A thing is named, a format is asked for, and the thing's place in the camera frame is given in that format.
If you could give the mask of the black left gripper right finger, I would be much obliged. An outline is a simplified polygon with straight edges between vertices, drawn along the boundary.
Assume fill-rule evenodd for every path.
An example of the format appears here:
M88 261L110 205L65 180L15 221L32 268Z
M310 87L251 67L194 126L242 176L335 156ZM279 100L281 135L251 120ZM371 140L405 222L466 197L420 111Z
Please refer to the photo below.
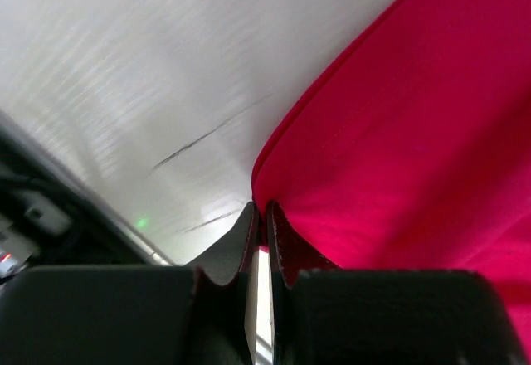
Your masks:
M494 288L463 270L343 270L266 212L276 364L522 364Z

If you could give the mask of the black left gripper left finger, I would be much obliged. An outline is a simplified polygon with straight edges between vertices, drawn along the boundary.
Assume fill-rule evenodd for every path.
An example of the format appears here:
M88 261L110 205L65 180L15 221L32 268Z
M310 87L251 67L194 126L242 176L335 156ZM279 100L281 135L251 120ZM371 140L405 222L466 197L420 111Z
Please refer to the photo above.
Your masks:
M251 364L246 312L259 215L183 266L69 265L23 271L1 296L4 364Z

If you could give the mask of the crimson pink t-shirt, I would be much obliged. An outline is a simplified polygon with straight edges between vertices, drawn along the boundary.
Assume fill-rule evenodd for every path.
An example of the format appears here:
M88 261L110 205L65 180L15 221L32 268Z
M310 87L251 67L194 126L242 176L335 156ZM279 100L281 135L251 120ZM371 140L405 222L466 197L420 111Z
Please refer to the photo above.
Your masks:
M474 270L530 345L530 0L396 0L252 172L345 269Z

